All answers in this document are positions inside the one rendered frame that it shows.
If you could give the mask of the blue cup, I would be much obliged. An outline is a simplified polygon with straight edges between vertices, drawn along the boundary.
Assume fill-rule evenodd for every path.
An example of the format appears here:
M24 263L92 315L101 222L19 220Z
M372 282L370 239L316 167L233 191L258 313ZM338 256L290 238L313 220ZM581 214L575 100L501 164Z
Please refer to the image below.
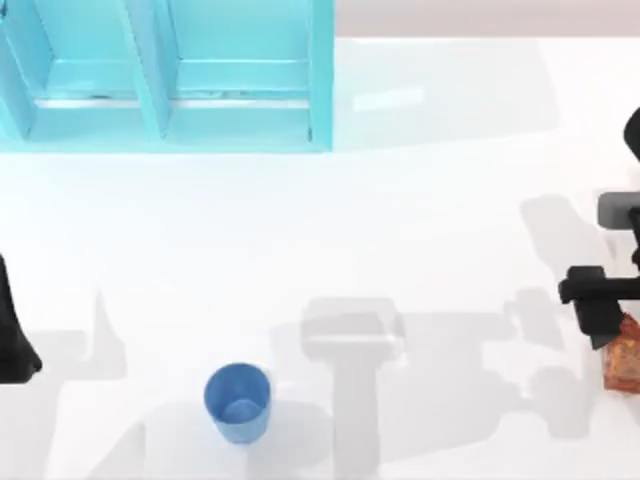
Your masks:
M205 408L218 431L233 444L250 444L264 435L271 399L271 382L265 371L243 362L217 369L203 394Z

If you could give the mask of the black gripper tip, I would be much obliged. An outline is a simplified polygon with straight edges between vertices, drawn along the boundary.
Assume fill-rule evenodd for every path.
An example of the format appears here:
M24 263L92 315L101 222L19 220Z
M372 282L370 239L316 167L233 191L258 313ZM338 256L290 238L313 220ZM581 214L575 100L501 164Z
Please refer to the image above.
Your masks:
M0 254L0 385L25 384L42 368L40 356L20 325Z

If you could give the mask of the pale grey rounded box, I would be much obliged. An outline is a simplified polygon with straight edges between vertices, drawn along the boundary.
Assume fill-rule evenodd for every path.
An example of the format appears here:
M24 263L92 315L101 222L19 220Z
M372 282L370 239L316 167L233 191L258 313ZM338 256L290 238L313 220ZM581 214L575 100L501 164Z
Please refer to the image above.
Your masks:
M640 191L604 192L597 200L597 222L608 230L631 230L632 209L640 212Z

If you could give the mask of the light blue rack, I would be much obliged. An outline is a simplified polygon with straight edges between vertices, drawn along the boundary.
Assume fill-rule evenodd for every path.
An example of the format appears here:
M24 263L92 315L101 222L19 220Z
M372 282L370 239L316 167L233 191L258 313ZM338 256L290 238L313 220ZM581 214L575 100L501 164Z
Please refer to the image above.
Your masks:
M335 0L0 0L0 152L324 152Z

